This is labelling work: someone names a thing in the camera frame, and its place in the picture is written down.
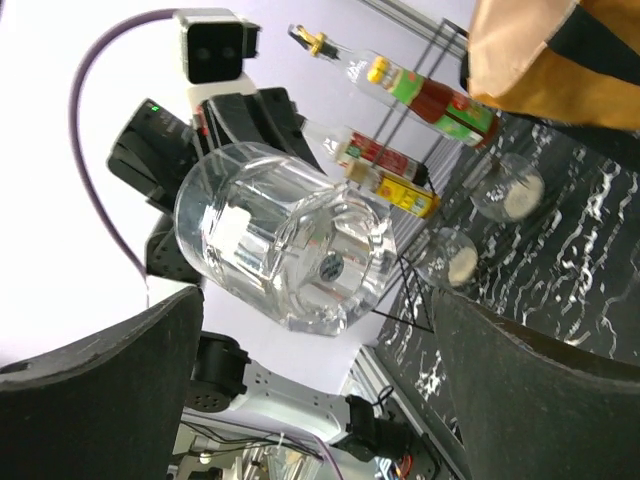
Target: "bottle neck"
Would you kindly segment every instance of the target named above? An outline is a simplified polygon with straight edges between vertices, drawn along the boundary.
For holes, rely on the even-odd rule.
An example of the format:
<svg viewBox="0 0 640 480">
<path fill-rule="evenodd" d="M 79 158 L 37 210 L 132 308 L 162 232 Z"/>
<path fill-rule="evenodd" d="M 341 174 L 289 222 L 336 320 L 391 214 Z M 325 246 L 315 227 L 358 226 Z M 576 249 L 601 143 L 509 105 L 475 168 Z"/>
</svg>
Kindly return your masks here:
<svg viewBox="0 0 640 480">
<path fill-rule="evenodd" d="M 353 60 L 354 54 L 355 52 L 353 50 L 327 38 L 318 52 L 318 58 L 322 58 L 337 66 L 348 66 Z"/>
<path fill-rule="evenodd" d="M 338 45 L 337 43 L 326 40 L 330 45 L 330 49 L 335 52 L 335 55 L 330 57 L 323 57 L 325 60 L 331 62 L 333 65 L 343 72 L 349 82 L 354 84 L 358 89 L 362 90 L 367 95 L 370 95 L 385 104 L 392 105 L 395 102 L 395 98 L 391 96 L 380 85 L 373 84 L 367 79 L 367 73 L 369 72 L 373 61 L 378 57 L 378 54 L 372 50 L 359 49 L 351 50 L 349 48 Z"/>
<path fill-rule="evenodd" d="M 308 141 L 322 147 L 327 155 L 337 160 L 342 144 L 346 141 L 345 132 L 342 129 L 333 129 L 305 120 L 301 130 Z"/>
</svg>

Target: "small glass cup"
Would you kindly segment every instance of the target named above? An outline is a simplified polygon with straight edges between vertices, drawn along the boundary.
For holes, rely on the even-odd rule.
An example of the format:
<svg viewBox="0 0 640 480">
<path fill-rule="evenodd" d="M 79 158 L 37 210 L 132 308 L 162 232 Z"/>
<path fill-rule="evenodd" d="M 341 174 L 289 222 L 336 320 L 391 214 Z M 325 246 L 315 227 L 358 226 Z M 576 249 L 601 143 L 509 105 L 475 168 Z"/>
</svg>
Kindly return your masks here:
<svg viewBox="0 0 640 480">
<path fill-rule="evenodd" d="M 471 193 L 471 201 L 484 217 L 496 222 L 518 222 L 540 205 L 544 180 L 524 157 L 507 153 L 492 159 L 487 170 Z"/>
<path fill-rule="evenodd" d="M 427 244 L 414 262 L 422 279 L 433 287 L 455 288 L 467 283 L 478 265 L 471 239 L 452 228 L 428 232 Z"/>
</svg>

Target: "orange bag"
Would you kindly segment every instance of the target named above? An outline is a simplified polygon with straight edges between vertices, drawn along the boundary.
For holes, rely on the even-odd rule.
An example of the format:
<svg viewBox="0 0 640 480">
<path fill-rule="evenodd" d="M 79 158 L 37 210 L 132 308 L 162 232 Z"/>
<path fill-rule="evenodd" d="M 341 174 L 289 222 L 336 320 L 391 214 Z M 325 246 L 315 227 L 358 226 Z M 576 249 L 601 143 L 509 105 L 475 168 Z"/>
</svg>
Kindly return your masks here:
<svg viewBox="0 0 640 480">
<path fill-rule="evenodd" d="M 640 130 L 640 0 L 478 0 L 469 94 L 574 125 Z"/>
</svg>

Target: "black marble surface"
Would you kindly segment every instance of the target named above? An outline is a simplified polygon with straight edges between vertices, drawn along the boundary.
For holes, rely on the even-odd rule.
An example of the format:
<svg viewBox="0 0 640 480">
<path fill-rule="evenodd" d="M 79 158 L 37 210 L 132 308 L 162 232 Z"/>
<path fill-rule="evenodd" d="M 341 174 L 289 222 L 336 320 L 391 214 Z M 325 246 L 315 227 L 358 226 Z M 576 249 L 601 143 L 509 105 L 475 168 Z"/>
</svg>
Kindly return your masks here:
<svg viewBox="0 0 640 480">
<path fill-rule="evenodd" d="M 437 225 L 475 242 L 480 264 L 465 294 L 516 322 L 604 357 L 640 365 L 640 192 L 625 170 L 555 130 L 509 120 L 494 153 L 514 152 L 542 173 L 542 205 L 518 224 L 482 217 L 460 191 Z M 455 171 L 473 153 L 464 153 Z M 426 324 L 430 290 L 414 276 L 392 315 Z M 414 406 L 456 429 L 435 337 L 388 320 L 376 353 Z"/>
</svg>

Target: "orange cloth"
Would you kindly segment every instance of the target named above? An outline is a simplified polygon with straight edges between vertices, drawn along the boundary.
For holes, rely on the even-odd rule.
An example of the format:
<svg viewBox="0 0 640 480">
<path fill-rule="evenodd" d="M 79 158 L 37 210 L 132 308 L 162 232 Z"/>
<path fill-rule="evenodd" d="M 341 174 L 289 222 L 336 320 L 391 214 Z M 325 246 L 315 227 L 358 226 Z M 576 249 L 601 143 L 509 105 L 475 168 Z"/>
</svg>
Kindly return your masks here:
<svg viewBox="0 0 640 480">
<path fill-rule="evenodd" d="M 546 46 L 577 3 L 640 52 L 640 0 L 478 0 L 469 32 L 469 93 L 508 112 L 640 130 L 640 87 Z"/>
</svg>

